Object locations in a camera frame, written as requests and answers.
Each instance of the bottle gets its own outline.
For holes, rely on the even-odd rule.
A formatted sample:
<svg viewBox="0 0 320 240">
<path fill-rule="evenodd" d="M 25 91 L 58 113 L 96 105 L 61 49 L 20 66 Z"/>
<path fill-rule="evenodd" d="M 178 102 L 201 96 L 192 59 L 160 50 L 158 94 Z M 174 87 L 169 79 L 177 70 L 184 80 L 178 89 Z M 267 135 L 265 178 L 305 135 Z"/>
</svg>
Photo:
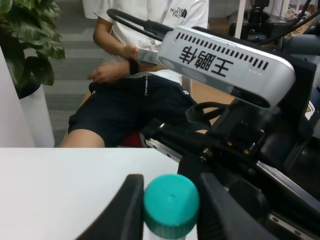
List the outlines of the bottle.
<svg viewBox="0 0 320 240">
<path fill-rule="evenodd" d="M 150 240 L 184 240 L 198 220 L 200 198 L 187 177 L 166 174 L 155 178 L 143 197 L 144 221 Z"/>
</svg>

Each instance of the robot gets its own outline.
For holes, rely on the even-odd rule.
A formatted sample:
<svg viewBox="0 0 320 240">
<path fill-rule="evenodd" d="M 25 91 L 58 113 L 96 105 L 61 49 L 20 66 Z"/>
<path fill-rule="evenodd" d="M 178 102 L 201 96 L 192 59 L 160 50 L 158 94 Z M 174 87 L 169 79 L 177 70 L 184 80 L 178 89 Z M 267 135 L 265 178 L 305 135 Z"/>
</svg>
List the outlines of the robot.
<svg viewBox="0 0 320 240">
<path fill-rule="evenodd" d="M 302 37 L 276 52 L 200 27 L 107 13 L 162 40 L 158 57 L 168 69 L 235 97 L 230 105 L 205 102 L 186 112 L 190 122 L 218 117 L 206 134 L 157 120 L 141 132 L 146 147 L 177 161 L 177 173 L 196 185 L 198 239 L 320 239 L 319 51 L 292 52 Z M 318 36 L 307 38 L 320 49 Z M 78 240 L 142 239 L 143 194 L 143 176 L 129 175 Z"/>
</svg>

